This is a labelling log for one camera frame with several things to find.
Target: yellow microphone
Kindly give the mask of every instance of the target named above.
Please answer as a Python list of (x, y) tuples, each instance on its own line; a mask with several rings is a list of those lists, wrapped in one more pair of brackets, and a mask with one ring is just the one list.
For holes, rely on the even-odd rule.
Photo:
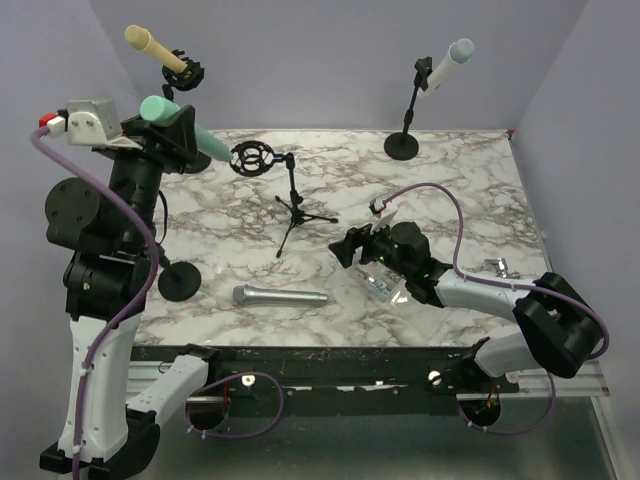
[(138, 25), (129, 25), (124, 31), (124, 38), (133, 48), (151, 55), (176, 74), (182, 73), (187, 68), (185, 62), (153, 38), (151, 32), (146, 28)]

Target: marble table surface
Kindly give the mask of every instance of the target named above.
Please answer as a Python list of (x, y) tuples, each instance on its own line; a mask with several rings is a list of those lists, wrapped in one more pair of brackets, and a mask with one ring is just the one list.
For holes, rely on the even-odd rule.
[[(311, 222), (295, 229), (284, 254), (276, 251), (289, 214), (274, 201), (288, 198), (288, 172), (276, 165), (257, 178), (213, 163), (199, 175), (165, 176), (169, 203), (164, 242), (172, 261), (188, 260), (202, 272), (200, 291), (183, 303), (150, 292), (137, 344), (236, 346), (463, 346), (483, 336), (517, 330), (506, 320), (438, 309), (411, 299), (390, 305), (372, 296), (344, 270), (327, 245), (352, 226), (373, 220), (369, 200), (401, 187), (431, 181), (460, 200), (465, 216), (463, 268), (486, 271), (484, 259), (506, 257), (523, 277), (546, 271), (529, 206), (505, 132), (415, 132), (419, 156), (397, 162), (383, 151), (388, 132), (225, 131), (233, 146), (268, 143), (296, 156), (296, 182), (310, 213), (338, 216), (340, 223)], [(421, 189), (394, 204), (396, 220), (413, 220), (427, 235), (432, 254), (452, 258), (457, 217), (441, 192)], [(158, 220), (161, 210), (157, 209)], [(238, 307), (236, 285), (327, 292), (322, 307)]]

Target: lavender wall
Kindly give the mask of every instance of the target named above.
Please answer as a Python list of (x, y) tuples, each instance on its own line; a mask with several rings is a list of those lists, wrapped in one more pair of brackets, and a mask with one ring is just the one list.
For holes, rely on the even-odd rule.
[[(3, 1), (0, 45), (0, 478), (53, 478), (38, 457), (66, 415), (71, 336), (62, 274), (71, 253), (46, 242), (44, 201), (69, 175), (29, 134), (71, 98), (111, 96), (122, 116), (135, 114), (139, 100), (86, 0)], [(104, 158), (54, 142), (108, 179)]]
[(417, 107), (423, 129), (513, 128), (586, 0), (90, 0), (140, 95), (159, 66), (123, 38), (143, 25), (207, 68), (179, 94), (213, 128), (398, 128), (418, 57), (461, 37), (471, 63)]
[(514, 143), (555, 270), (610, 327), (605, 375), (631, 452), (640, 451), (638, 25), (637, 1), (590, 0)]

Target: mint green microphone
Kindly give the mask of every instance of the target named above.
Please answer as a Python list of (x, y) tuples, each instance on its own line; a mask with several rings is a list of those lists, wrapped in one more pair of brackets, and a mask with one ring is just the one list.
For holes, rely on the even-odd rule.
[[(151, 95), (143, 100), (140, 104), (140, 116), (151, 123), (162, 123), (171, 115), (180, 111), (180, 106), (171, 100)], [(229, 147), (214, 137), (210, 132), (202, 128), (196, 123), (195, 125), (196, 143), (198, 150), (205, 155), (220, 160), (221, 162), (230, 162), (233, 158)]]

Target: microphone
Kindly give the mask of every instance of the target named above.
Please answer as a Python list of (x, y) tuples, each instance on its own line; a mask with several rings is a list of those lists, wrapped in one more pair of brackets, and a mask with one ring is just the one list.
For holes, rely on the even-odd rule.
[(444, 82), (452, 72), (464, 65), (471, 58), (474, 45), (468, 38), (458, 40), (449, 47), (447, 56), (442, 59), (431, 75), (427, 77), (426, 90), (420, 90), (418, 97), (424, 98), (431, 92), (436, 90), (442, 82)]
[[(145, 98), (140, 104), (140, 116), (143, 120), (151, 123), (162, 124), (171, 115), (180, 111), (180, 106), (171, 100), (158, 95), (151, 95)], [(221, 162), (230, 162), (233, 154), (229, 147), (218, 140), (213, 134), (200, 125), (195, 125), (196, 143), (198, 150)]]
[(171, 51), (153, 38), (146, 28), (138, 25), (129, 25), (124, 31), (124, 38), (133, 48), (140, 52), (148, 53), (175, 73), (182, 73), (187, 64), (176, 57)]
[(236, 305), (324, 305), (329, 301), (329, 297), (326, 293), (319, 292), (294, 292), (238, 285), (233, 289), (233, 301)]

